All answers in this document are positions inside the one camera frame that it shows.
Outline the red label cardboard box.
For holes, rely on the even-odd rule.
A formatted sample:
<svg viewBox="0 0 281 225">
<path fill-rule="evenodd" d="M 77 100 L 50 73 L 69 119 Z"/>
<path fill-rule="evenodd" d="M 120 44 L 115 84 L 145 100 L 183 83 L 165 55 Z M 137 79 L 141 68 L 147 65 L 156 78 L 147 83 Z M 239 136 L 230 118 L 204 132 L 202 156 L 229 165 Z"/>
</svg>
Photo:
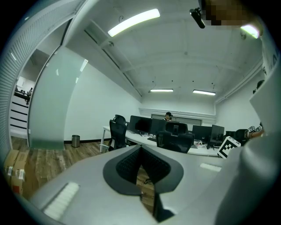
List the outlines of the red label cardboard box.
<svg viewBox="0 0 281 225">
<path fill-rule="evenodd" d="M 25 183 L 25 170 L 13 168 L 9 172 L 11 181 L 11 190 L 13 193 L 23 195 L 23 186 Z"/>
</svg>

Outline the frosted glass panel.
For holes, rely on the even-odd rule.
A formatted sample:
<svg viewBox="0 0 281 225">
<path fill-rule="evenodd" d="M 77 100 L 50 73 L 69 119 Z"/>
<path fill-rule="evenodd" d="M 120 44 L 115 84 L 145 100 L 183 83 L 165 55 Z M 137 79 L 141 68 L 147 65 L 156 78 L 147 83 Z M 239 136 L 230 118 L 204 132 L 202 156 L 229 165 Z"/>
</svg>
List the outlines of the frosted glass panel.
<svg viewBox="0 0 281 225">
<path fill-rule="evenodd" d="M 88 60 L 59 47 L 35 84 L 28 115 L 28 142 L 34 149 L 64 149 L 65 121 L 72 92 Z"/>
</svg>

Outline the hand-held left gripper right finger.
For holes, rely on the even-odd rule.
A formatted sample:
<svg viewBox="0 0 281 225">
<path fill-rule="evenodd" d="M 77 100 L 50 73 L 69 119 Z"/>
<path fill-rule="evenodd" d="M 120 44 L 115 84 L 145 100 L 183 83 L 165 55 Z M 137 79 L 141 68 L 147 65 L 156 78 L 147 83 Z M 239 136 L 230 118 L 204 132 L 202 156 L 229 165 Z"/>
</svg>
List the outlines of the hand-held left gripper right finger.
<svg viewBox="0 0 281 225">
<path fill-rule="evenodd" d="M 173 156 L 175 152 L 170 150 L 141 146 L 141 165 L 157 195 L 174 191 L 183 178 L 184 168 Z"/>
</svg>

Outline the white slatted wall panel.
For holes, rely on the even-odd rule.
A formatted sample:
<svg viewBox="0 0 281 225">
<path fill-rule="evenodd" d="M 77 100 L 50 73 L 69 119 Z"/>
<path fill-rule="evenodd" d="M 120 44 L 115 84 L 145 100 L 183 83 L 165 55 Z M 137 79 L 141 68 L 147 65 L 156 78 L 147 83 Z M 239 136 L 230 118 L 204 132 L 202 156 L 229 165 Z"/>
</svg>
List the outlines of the white slatted wall panel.
<svg viewBox="0 0 281 225">
<path fill-rule="evenodd" d="M 20 70 L 40 41 L 76 13 L 79 3 L 80 0 L 39 0 L 20 21 L 0 54 L 0 152 L 10 148 L 8 112 Z"/>
</svg>

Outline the white office desk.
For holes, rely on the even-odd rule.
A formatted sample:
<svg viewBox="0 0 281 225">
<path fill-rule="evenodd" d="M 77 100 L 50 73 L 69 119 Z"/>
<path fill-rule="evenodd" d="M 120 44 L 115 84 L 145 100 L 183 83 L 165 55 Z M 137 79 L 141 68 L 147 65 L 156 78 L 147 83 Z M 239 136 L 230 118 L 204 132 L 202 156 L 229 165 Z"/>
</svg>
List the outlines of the white office desk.
<svg viewBox="0 0 281 225">
<path fill-rule="evenodd" d="M 101 144 L 100 144 L 100 153 L 103 152 L 103 147 L 105 147 L 104 137 L 105 137 L 105 133 L 107 131 L 110 132 L 110 127 L 103 126 L 103 135 L 102 135 Z M 137 144 L 150 145 L 150 146 L 154 146 L 154 147 L 157 146 L 156 142 L 148 140 L 147 135 L 140 136 L 139 134 L 133 134 L 129 131 L 126 131 L 125 139 L 129 140 L 131 142 L 137 143 Z M 218 149 L 213 149 L 213 148 L 207 149 L 206 145 L 202 145 L 196 149 L 190 148 L 188 151 L 188 154 L 192 154 L 192 155 L 214 156 L 214 157 L 218 156 L 217 153 L 218 153 Z"/>
</svg>

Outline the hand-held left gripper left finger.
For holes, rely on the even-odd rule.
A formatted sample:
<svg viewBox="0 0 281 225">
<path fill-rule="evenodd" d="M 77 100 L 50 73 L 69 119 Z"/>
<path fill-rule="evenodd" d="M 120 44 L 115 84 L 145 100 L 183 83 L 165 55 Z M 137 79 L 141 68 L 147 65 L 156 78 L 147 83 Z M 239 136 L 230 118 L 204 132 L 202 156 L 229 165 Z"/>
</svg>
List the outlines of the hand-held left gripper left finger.
<svg viewBox="0 0 281 225">
<path fill-rule="evenodd" d="M 137 175 L 141 167 L 140 145 L 110 159 L 103 168 L 103 178 L 117 193 L 127 196 L 141 196 L 142 191 L 137 187 Z"/>
</svg>

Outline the black headrest office chair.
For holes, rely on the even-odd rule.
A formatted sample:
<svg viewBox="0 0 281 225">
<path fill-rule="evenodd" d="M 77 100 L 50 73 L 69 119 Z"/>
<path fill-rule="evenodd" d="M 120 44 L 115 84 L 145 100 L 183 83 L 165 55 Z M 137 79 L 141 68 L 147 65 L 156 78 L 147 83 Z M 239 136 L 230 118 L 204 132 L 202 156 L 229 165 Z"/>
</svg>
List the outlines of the black headrest office chair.
<svg viewBox="0 0 281 225">
<path fill-rule="evenodd" d="M 121 115 L 115 117 L 109 122 L 111 140 L 109 142 L 109 151 L 126 147 L 125 135 L 127 130 L 126 120 Z"/>
</svg>

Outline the black mesh office chair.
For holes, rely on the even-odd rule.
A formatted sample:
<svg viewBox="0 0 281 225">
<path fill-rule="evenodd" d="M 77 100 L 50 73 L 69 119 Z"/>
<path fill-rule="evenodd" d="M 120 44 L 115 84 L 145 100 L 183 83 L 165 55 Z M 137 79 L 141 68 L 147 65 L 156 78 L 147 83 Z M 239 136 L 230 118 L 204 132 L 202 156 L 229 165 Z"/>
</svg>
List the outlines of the black mesh office chair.
<svg viewBox="0 0 281 225">
<path fill-rule="evenodd" d="M 157 146 L 163 149 L 187 153 L 194 144 L 194 136 L 187 124 L 166 121 L 162 131 L 156 133 Z"/>
</svg>

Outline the black computer monitor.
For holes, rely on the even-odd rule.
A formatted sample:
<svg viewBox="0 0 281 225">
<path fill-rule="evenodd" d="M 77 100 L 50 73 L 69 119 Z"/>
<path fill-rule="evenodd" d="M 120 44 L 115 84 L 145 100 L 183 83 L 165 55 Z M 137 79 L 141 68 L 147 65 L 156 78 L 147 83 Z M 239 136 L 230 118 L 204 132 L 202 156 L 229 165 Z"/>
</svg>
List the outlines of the black computer monitor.
<svg viewBox="0 0 281 225">
<path fill-rule="evenodd" d="M 141 117 L 141 116 L 131 116 L 129 130 L 135 133 L 150 133 L 152 119 Z"/>
<path fill-rule="evenodd" d="M 212 125 L 209 146 L 220 146 L 223 143 L 224 127 Z"/>
<path fill-rule="evenodd" d="M 192 133 L 194 134 L 194 140 L 196 141 L 208 142 L 211 132 L 212 132 L 212 127 L 208 127 L 208 126 L 194 125 L 192 128 Z"/>
<path fill-rule="evenodd" d="M 164 120 L 164 119 L 152 119 L 151 120 L 150 134 L 156 135 L 160 131 L 165 131 L 166 122 L 167 121 Z"/>
</svg>

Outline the person's white shirt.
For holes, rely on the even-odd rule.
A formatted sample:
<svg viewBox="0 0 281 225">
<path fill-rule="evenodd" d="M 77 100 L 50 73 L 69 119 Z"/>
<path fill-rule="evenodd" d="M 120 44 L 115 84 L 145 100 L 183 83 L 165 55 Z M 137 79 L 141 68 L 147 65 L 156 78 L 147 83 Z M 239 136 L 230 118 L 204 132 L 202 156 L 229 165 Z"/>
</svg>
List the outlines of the person's white shirt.
<svg viewBox="0 0 281 225">
<path fill-rule="evenodd" d="M 267 27 L 263 29 L 262 69 L 264 82 L 250 98 L 267 134 L 281 132 L 281 51 Z"/>
</svg>

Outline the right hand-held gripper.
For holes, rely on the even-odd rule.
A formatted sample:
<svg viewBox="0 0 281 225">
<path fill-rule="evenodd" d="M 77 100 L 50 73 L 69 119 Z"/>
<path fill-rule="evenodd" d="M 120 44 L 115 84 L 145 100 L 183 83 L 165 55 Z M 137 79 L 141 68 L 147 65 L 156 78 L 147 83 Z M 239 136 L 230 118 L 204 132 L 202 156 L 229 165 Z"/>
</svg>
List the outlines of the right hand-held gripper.
<svg viewBox="0 0 281 225">
<path fill-rule="evenodd" d="M 219 147 L 218 155 L 223 159 L 226 159 L 233 148 L 240 147 L 241 143 L 236 141 L 234 138 L 227 136 L 222 145 Z"/>
</svg>

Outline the brown cardboard box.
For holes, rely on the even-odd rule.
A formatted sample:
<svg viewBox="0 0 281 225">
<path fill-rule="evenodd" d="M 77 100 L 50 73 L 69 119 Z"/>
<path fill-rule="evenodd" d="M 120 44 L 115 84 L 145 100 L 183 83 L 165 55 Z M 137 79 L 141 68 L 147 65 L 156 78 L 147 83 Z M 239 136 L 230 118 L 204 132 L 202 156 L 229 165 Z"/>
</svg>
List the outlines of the brown cardboard box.
<svg viewBox="0 0 281 225">
<path fill-rule="evenodd" d="M 29 150 L 11 150 L 4 161 L 4 174 L 19 177 L 26 168 L 28 155 Z"/>
</svg>

